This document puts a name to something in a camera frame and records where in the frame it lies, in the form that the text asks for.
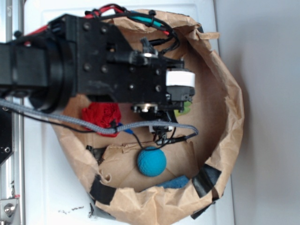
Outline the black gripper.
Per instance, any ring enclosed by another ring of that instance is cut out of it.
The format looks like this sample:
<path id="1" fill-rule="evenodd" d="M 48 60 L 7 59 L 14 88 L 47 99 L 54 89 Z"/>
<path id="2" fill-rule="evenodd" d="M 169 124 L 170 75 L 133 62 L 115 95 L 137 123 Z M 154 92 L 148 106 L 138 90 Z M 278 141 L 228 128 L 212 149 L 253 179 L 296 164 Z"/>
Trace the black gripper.
<path id="1" fill-rule="evenodd" d="M 132 103 L 136 111 L 183 110 L 195 95 L 195 73 L 157 53 L 146 38 L 133 49 L 121 31 L 98 19 L 76 19 L 75 89 L 92 101 Z"/>

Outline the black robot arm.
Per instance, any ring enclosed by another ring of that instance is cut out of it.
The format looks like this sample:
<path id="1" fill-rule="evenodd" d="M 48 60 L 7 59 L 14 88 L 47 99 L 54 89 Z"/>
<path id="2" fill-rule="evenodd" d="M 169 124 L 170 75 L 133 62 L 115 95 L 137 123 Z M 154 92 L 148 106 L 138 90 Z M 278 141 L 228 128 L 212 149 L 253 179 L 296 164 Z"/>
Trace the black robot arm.
<path id="1" fill-rule="evenodd" d="M 0 95 L 27 97 L 45 113 L 62 110 L 78 94 L 131 103 L 136 111 L 182 110 L 195 94 L 195 75 L 155 50 L 159 40 L 141 43 L 133 49 L 101 18 L 63 15 L 40 33 L 0 45 Z"/>

